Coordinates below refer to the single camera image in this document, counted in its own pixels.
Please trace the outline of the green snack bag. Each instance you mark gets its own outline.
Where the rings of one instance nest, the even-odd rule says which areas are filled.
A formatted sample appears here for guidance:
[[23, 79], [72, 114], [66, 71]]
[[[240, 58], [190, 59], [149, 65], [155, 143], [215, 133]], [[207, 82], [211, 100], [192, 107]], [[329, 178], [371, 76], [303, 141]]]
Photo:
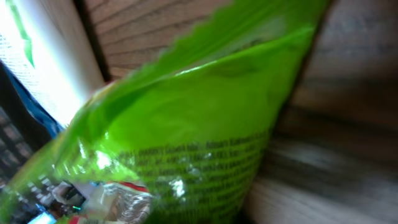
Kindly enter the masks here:
[[233, 1], [98, 91], [1, 192], [94, 182], [60, 223], [233, 223], [329, 3]]

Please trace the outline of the blue snack bar wrapper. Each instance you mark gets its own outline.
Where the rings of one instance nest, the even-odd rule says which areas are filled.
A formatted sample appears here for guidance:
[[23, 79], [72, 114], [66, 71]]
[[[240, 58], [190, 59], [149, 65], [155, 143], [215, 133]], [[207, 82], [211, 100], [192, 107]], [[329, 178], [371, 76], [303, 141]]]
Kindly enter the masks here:
[[7, 67], [4, 68], [24, 108], [36, 122], [47, 130], [52, 138], [55, 138], [63, 131], [61, 125], [36, 101], [16, 76]]

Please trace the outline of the white tube gold cap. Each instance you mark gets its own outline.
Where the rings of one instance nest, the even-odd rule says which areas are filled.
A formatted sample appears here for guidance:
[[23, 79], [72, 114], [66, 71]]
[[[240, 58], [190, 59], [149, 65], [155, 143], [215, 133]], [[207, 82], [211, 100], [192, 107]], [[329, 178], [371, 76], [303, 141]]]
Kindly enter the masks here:
[[104, 85], [71, 0], [1, 1], [1, 62], [63, 128]]

